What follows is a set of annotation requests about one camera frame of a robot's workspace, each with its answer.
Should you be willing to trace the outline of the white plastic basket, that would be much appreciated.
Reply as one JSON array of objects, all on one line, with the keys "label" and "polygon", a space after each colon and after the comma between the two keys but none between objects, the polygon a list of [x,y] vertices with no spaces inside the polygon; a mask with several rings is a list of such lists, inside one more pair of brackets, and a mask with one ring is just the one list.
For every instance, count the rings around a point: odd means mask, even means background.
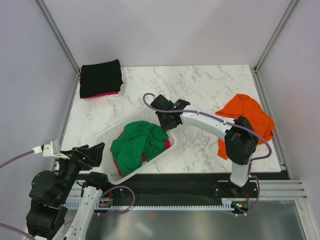
[{"label": "white plastic basket", "polygon": [[128,180],[129,178],[133,177],[136,174],[140,174],[146,169],[147,167],[151,166],[153,163],[160,161],[162,159],[168,159],[170,154],[173,152],[173,150],[177,146],[177,137],[175,133],[172,130],[167,131],[170,147],[165,150],[163,153],[155,157],[154,159],[144,162],[140,168],[133,171],[132,173],[121,176],[118,173],[118,169],[116,167],[116,164],[114,163],[114,159],[112,156],[112,153],[110,151],[110,147],[112,145],[112,142],[116,140],[121,133],[124,130],[124,127],[135,121],[147,121],[153,124],[158,125],[159,120],[157,115],[154,111],[147,107],[143,107],[136,112],[126,116],[119,122],[115,123],[111,127],[104,129],[102,132],[98,133],[95,136],[95,143],[99,144],[101,142],[105,143],[105,147],[102,154],[102,162],[100,164],[101,169],[103,169],[104,173],[107,175],[108,181],[113,185],[119,185],[123,183],[124,181]]}]

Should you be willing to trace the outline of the orange t-shirt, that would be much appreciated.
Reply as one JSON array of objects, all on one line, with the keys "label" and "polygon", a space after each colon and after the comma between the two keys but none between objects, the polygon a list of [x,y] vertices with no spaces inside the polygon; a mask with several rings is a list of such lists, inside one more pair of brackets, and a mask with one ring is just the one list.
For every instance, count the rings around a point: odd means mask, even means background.
[{"label": "orange t-shirt", "polygon": [[236,94],[224,108],[215,114],[233,119],[245,117],[253,130],[266,141],[270,141],[274,137],[275,123],[273,119],[263,111],[256,100],[246,94]]}]

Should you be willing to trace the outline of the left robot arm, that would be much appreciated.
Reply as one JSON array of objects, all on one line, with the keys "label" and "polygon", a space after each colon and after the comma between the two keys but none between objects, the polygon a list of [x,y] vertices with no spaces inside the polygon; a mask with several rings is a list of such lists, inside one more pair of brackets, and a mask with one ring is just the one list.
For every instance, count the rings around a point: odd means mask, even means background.
[{"label": "left robot arm", "polygon": [[67,198],[81,171],[99,167],[103,158],[105,143],[92,147],[83,145],[68,151],[61,151],[53,140],[34,148],[35,153],[58,162],[59,170],[44,170],[31,181],[30,210],[26,216],[28,233],[32,237],[54,238],[65,222]]}]

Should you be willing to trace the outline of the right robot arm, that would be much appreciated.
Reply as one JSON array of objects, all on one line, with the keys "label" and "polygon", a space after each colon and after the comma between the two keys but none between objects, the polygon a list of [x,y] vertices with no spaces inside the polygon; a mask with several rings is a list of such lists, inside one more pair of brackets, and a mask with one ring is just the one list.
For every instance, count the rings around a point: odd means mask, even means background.
[{"label": "right robot arm", "polygon": [[160,126],[171,130],[178,125],[188,125],[215,135],[225,144],[227,158],[232,161],[229,191],[235,197],[247,191],[249,165],[258,145],[249,121],[241,116],[226,118],[201,111],[188,101],[178,99],[172,102],[158,95],[150,104],[156,109]]}]

